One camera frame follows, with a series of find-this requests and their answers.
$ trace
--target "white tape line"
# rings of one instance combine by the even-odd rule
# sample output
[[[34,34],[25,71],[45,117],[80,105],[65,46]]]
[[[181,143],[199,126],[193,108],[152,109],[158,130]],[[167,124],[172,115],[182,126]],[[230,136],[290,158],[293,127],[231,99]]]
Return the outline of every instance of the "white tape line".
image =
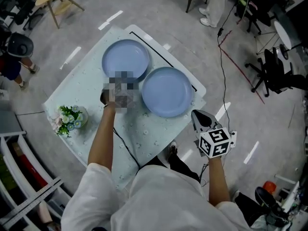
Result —
[[[63,63],[63,65],[60,67],[60,69],[62,69],[63,66],[64,66],[65,64],[68,64],[68,63],[73,59],[73,57],[78,53],[78,51],[80,51],[80,49],[81,49],[80,46],[78,46],[76,49],[74,49],[74,51],[72,52],[72,54],[70,54],[70,55],[68,56],[68,58],[66,59],[66,61],[65,61],[65,62]]]
[[[225,103],[225,105],[226,105],[226,109],[225,109],[225,106],[222,105],[222,107],[220,108],[220,110],[217,112],[217,114],[216,114],[216,116],[215,116],[215,119],[216,119],[217,121],[219,121],[219,120],[222,118],[222,116],[226,113],[226,110],[227,110],[227,109],[229,108],[229,106],[231,105],[231,102]]]
[[[145,40],[147,40],[147,41],[150,41],[150,40],[153,39],[153,38],[152,38],[150,35],[148,35],[148,34],[146,34],[143,38],[144,38]]]
[[[259,141],[257,141],[254,145],[254,147],[252,148],[251,152],[248,154],[248,156],[245,158],[244,163],[247,164],[250,160],[250,158],[252,157],[252,154],[255,152],[255,150],[257,149],[259,145]]]
[[[184,162],[186,161],[186,159],[193,153],[192,149],[189,149],[189,151],[187,153],[185,153],[185,155],[181,158],[181,160]]]
[[[163,47],[168,51],[171,48],[171,45],[169,44],[164,44]]]
[[[109,25],[109,22],[104,22],[103,24],[100,25],[100,27],[98,28],[99,30],[103,30],[107,25]]]
[[[118,17],[121,13],[123,13],[122,10],[120,10],[119,12],[115,13],[113,16],[111,16],[109,19],[107,19],[106,22],[111,22],[113,19],[115,19],[116,17]]]

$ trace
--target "white pants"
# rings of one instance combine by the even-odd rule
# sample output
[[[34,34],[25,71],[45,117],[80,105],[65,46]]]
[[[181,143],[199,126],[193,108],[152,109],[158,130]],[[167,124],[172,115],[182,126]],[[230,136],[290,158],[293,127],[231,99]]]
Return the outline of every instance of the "white pants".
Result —
[[[217,24],[222,17],[225,10],[225,3],[227,0],[210,0],[208,6],[206,7],[207,18],[213,27],[217,27]]]

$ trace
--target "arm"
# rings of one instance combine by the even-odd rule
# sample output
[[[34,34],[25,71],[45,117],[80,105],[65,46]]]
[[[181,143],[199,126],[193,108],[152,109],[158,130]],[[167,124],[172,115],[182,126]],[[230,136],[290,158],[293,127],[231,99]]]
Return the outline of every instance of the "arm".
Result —
[[[220,202],[230,201],[228,186],[220,157],[209,158],[210,191],[209,202],[216,206]]]
[[[104,108],[103,116],[92,143],[88,165],[97,163],[107,167],[111,171],[113,159],[113,128],[115,121],[115,104],[110,103]]]

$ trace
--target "black pants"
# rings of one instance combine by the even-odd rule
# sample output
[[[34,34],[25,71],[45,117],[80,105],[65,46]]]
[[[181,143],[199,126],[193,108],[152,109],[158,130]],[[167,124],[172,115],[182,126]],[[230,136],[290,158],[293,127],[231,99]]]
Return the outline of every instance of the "black pants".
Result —
[[[267,214],[265,208],[242,193],[235,199],[235,203],[243,213],[249,227],[251,227],[260,216]]]
[[[172,154],[169,159],[168,162],[170,163],[170,168],[178,173],[181,173],[183,175],[189,176],[193,179],[195,179],[197,182],[200,183],[200,179],[199,176],[192,172],[188,166],[181,161],[181,159],[179,159],[179,157],[175,154]],[[144,166],[147,165],[158,165],[158,166],[162,166],[162,167],[166,167],[159,159],[158,157],[154,157],[150,162],[148,162],[147,164],[145,164]]]

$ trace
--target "white shirt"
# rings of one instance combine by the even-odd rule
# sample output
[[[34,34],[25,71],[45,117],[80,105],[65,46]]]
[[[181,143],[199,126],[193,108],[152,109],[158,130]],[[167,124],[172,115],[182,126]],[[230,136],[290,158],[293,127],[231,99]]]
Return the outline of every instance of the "white shirt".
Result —
[[[135,177],[129,200],[119,207],[111,172],[90,164],[65,208],[64,231],[246,231],[250,230],[235,203],[216,207],[200,184],[161,166],[146,166]]]

